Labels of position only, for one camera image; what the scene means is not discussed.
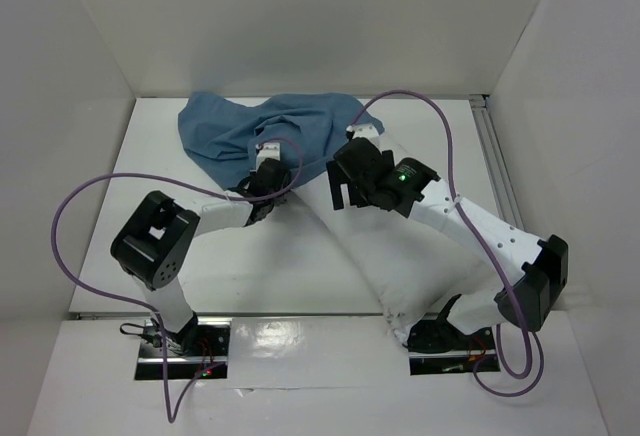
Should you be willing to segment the blue fabric pillowcase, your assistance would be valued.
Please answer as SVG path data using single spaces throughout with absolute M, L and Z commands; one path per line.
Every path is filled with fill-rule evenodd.
M 189 158 L 220 188 L 237 185 L 255 168 L 257 147 L 281 144 L 281 160 L 300 170 L 302 186 L 326 170 L 347 142 L 354 121 L 383 123 L 354 97 L 341 93 L 280 94 L 257 106 L 244 106 L 213 93 L 194 93 L 178 114 L 178 132 Z

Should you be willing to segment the white pillow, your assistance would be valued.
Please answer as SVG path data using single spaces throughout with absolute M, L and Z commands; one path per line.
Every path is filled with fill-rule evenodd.
M 326 162 L 346 142 L 333 129 L 302 129 L 301 185 L 294 193 L 310 207 L 362 273 L 400 344 L 427 312 L 456 294 L 494 289 L 493 267 L 456 242 L 395 212 L 369 206 L 333 208 Z

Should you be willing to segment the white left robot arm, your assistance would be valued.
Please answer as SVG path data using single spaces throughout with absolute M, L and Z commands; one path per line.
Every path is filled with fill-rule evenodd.
M 152 191 L 116 235 L 110 254 L 136 279 L 145 302 L 158 311 L 152 319 L 164 323 L 161 341 L 172 353 L 189 353 L 199 337 L 198 316 L 178 279 L 194 238 L 265 219 L 284 197 L 254 199 L 276 193 L 290 182 L 291 172 L 284 163 L 267 158 L 228 197 L 198 198 L 181 206 L 165 193 Z

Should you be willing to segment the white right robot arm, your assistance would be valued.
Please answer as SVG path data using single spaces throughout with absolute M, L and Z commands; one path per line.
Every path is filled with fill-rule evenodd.
M 496 271 L 496 289 L 451 297 L 436 335 L 460 347 L 479 329 L 509 322 L 538 332 L 568 278 L 568 245 L 523 232 L 459 195 L 449 180 L 412 158 L 394 159 L 367 138 L 355 137 L 326 164 L 334 209 L 346 205 L 395 212 L 438 231 Z

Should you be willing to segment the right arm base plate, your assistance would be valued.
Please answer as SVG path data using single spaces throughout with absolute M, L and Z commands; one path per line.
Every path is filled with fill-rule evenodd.
M 446 322 L 423 318 L 410 330 L 404 347 L 409 353 L 412 376 L 499 372 L 493 330 L 481 328 L 464 335 Z

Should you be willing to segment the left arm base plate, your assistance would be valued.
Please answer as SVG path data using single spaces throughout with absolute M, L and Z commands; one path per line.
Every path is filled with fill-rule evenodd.
M 139 341 L 134 379 L 161 381 L 162 343 L 156 322 L 123 323 L 119 332 Z M 168 379 L 188 381 L 194 376 L 204 380 L 226 379 L 231 339 L 231 321 L 202 318 L 194 335 L 184 345 L 168 340 Z

